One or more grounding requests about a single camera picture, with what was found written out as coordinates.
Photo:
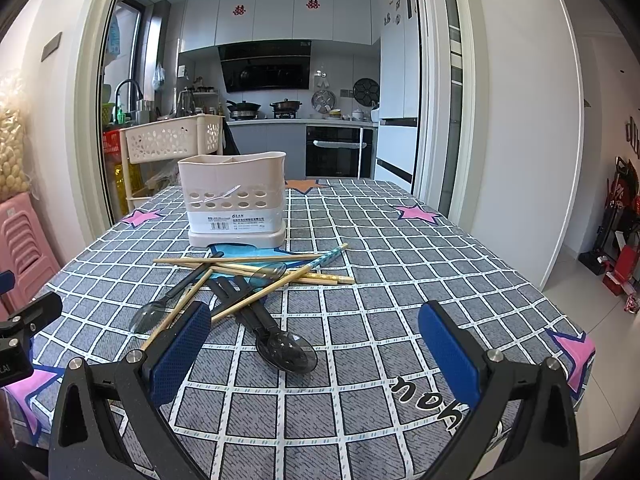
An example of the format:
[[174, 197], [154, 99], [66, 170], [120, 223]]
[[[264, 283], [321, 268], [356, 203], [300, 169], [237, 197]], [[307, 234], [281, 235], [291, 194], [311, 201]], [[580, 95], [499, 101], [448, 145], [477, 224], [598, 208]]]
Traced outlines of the black wok on stove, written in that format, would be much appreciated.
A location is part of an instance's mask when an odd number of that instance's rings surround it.
[[252, 120], [258, 117], [260, 105], [252, 102], [227, 101], [229, 116], [232, 120]]

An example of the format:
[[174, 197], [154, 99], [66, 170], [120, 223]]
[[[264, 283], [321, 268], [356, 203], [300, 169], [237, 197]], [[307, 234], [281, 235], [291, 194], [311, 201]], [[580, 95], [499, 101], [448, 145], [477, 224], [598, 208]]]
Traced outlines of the blue patterned chopstick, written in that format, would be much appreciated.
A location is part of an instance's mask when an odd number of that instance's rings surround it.
[[328, 252], [324, 252], [320, 257], [311, 260], [310, 263], [304, 266], [304, 270], [310, 271], [315, 268], [320, 268], [320, 266], [324, 266], [326, 263], [331, 262], [338, 256], [340, 256], [344, 250], [348, 247], [347, 243], [341, 244]]

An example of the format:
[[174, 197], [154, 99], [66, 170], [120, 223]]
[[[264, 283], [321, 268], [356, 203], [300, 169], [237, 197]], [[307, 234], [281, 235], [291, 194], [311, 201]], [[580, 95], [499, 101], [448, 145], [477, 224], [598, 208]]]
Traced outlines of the black plastic spoon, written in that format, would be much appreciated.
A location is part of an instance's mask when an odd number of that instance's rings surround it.
[[[216, 315], [227, 308], [219, 307], [219, 300], [215, 295], [214, 280], [210, 278], [206, 285], [213, 292], [217, 304], [212, 311]], [[254, 292], [264, 287], [250, 286]], [[255, 347], [259, 356], [268, 364], [293, 374], [308, 374], [312, 372], [318, 363], [317, 353], [314, 347], [302, 336], [281, 330], [278, 324], [277, 331], [267, 340], [258, 340], [254, 335]]]
[[[215, 278], [215, 295], [219, 300], [219, 307], [228, 308], [232, 304], [252, 296], [254, 290], [242, 276], [228, 278]], [[278, 324], [267, 311], [265, 300], [258, 299], [248, 306], [242, 307], [233, 317], [235, 321], [243, 325], [258, 340], [267, 340], [277, 331]]]

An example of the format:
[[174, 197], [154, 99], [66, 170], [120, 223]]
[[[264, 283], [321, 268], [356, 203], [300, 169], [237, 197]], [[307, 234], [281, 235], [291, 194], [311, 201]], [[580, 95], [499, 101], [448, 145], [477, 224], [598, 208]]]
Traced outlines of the black kitchen faucet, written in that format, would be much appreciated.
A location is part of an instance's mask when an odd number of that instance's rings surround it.
[[[122, 97], [122, 90], [128, 87], [126, 98]], [[134, 113], [138, 109], [138, 103], [143, 99], [140, 84], [134, 78], [123, 80], [115, 90], [113, 119], [114, 123], [121, 125], [126, 122], [126, 114]]]

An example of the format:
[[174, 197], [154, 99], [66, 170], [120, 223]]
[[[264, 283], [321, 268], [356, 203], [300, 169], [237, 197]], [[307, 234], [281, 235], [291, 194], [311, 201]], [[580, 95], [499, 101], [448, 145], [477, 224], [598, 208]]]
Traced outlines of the clear grey plastic spoon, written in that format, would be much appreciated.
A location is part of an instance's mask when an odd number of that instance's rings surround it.
[[145, 304], [131, 318], [129, 330], [131, 333], [143, 334], [152, 330], [162, 320], [166, 308], [171, 301], [178, 298], [182, 292], [193, 285], [208, 269], [205, 262], [199, 263], [189, 274], [186, 274], [177, 284], [172, 285], [166, 294]]

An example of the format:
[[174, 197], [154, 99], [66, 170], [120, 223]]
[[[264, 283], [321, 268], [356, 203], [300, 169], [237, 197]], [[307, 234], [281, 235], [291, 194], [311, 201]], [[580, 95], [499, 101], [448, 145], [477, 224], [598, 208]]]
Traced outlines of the black range hood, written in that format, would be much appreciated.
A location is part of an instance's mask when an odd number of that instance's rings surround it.
[[218, 47], [228, 92], [305, 90], [309, 87], [311, 41], [264, 40]]

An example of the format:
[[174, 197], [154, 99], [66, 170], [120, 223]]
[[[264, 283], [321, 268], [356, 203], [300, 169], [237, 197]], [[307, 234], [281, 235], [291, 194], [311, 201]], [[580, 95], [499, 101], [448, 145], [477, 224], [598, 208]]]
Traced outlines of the grey checked tablecloth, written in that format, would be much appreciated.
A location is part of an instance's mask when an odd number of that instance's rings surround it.
[[[558, 359], [582, 400], [596, 347], [587, 333], [478, 240], [387, 182], [334, 180], [286, 191], [280, 252], [346, 252], [321, 269], [338, 286], [288, 285], [266, 309], [317, 351], [309, 374], [280, 372], [228, 318], [215, 326], [160, 412], [205, 479], [416, 479], [462, 423], [420, 336], [418, 312], [438, 301], [485, 348], [509, 361]], [[189, 246], [178, 186], [166, 188], [70, 260], [40, 292], [61, 317], [37, 335], [35, 364], [123, 358], [143, 337], [139, 308], [186, 271], [160, 258], [206, 257]]]

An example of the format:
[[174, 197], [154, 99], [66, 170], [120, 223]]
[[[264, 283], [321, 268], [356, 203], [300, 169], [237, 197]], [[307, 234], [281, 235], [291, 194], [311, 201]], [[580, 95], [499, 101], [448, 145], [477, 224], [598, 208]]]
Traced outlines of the beige perforated storage cart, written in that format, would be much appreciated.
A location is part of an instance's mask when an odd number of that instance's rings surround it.
[[130, 166], [195, 155], [221, 154], [224, 118], [196, 114], [123, 128], [119, 130], [119, 143], [126, 203], [128, 212], [132, 214], [149, 197], [132, 189]]

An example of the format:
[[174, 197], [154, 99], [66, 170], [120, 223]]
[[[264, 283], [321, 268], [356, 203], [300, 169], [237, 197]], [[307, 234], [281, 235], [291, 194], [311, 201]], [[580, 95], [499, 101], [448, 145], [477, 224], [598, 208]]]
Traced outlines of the white refrigerator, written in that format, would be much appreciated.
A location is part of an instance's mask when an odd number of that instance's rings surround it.
[[420, 116], [420, 32], [416, 0], [378, 0], [380, 106], [374, 177], [412, 190]]

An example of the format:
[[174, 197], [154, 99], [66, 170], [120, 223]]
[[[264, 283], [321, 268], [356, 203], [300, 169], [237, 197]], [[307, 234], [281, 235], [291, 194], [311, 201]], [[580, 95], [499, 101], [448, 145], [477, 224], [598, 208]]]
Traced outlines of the black built-in oven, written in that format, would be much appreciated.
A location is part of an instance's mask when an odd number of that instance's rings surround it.
[[370, 178], [374, 129], [350, 127], [306, 128], [306, 176]]

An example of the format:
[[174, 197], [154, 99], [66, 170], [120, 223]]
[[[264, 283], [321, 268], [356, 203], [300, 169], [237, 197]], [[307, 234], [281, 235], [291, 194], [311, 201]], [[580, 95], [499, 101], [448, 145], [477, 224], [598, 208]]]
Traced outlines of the bag of beige balls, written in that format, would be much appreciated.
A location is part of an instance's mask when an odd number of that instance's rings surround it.
[[28, 192], [30, 177], [25, 168], [26, 116], [21, 81], [1, 76], [0, 98], [0, 196], [5, 202]]

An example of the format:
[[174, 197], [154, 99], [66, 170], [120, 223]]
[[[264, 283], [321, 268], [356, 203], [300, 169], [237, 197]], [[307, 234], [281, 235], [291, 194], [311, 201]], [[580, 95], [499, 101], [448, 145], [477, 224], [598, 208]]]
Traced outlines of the red vacuum cleaner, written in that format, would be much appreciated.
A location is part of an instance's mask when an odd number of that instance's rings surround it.
[[614, 296], [634, 292], [632, 281], [639, 263], [639, 177], [631, 160], [616, 157], [596, 240], [578, 261], [600, 276]]

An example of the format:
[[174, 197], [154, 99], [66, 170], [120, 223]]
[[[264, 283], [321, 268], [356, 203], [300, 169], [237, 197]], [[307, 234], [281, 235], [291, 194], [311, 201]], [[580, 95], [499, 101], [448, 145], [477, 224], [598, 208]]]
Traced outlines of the beige plastic utensil holder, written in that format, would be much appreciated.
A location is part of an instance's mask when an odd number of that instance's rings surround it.
[[188, 237], [194, 247], [285, 241], [283, 152], [196, 155], [178, 161]]

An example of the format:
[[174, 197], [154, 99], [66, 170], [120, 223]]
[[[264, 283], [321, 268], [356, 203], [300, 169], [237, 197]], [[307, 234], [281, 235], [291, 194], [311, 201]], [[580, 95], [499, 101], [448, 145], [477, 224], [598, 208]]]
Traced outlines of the pink plastic stool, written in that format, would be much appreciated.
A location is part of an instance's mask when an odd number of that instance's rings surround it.
[[1, 296], [10, 312], [20, 310], [61, 269], [32, 206], [21, 193], [1, 204], [1, 270], [14, 274], [14, 287]]

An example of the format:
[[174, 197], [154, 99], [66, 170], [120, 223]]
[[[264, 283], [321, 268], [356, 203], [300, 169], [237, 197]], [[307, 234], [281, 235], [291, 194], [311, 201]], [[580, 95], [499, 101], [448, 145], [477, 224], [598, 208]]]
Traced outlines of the plain wooden chopstick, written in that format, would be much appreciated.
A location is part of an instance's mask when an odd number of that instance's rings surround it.
[[279, 254], [276, 256], [253, 256], [253, 257], [210, 257], [210, 258], [157, 258], [154, 259], [154, 263], [167, 263], [167, 264], [201, 264], [201, 263], [264, 263], [264, 262], [295, 262], [295, 261], [311, 261], [315, 258], [319, 258], [320, 254]]

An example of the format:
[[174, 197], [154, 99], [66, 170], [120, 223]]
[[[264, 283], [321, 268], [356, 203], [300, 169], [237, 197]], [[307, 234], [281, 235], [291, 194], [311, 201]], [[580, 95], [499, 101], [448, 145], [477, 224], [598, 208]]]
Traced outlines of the light wooden chopstick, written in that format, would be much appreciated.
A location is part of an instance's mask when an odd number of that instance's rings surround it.
[[274, 281], [270, 285], [262, 288], [261, 290], [258, 290], [258, 292], [254, 292], [254, 294], [251, 294], [250, 296], [246, 297], [245, 299], [243, 299], [241, 301], [238, 301], [235, 304], [232, 304], [232, 306], [228, 307], [226, 310], [223, 310], [220, 313], [217, 313], [216, 315], [214, 315], [210, 319], [210, 322], [212, 322], [213, 324], [216, 324], [216, 323], [220, 322], [226, 316], [235, 314], [235, 312], [238, 312], [239, 310], [241, 310], [244, 307], [248, 306], [249, 304], [252, 304], [253, 302], [259, 300], [260, 298], [265, 297], [270, 292], [273, 292], [274, 290], [278, 289], [279, 287], [282, 287], [285, 284], [288, 284], [289, 282], [297, 280], [298, 278], [300, 278], [301, 276], [303, 276], [304, 274], [306, 274], [308, 272], [309, 271], [304, 270], [304, 266], [302, 266], [300, 269], [298, 269], [296, 271], [288, 271], [288, 272], [286, 272], [282, 276], [282, 278], [279, 278], [277, 281]]

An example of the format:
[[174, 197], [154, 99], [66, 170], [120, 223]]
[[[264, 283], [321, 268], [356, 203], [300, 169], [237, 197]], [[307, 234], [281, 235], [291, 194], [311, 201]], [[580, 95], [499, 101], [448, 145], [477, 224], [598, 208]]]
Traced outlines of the black pot on stove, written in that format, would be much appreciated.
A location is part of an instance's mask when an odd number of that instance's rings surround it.
[[273, 116], [277, 119], [293, 119], [302, 106], [302, 102], [296, 100], [285, 99], [282, 101], [272, 102], [270, 104]]

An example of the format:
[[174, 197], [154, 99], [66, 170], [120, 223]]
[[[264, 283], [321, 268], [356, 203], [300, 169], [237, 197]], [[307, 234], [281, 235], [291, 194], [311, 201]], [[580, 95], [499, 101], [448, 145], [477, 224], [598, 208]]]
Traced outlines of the long wooden chopstick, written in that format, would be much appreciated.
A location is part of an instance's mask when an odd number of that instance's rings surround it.
[[171, 310], [171, 312], [163, 319], [163, 322], [157, 326], [156, 330], [149, 336], [149, 338], [142, 344], [140, 350], [145, 351], [149, 348], [149, 345], [152, 344], [154, 339], [163, 331], [166, 330], [169, 326], [171, 326], [174, 319], [182, 312], [182, 310], [189, 304], [195, 294], [200, 290], [200, 288], [205, 284], [205, 282], [210, 278], [213, 274], [214, 269], [210, 266], [202, 275], [202, 277], [191, 286], [191, 288], [180, 298], [178, 304]]

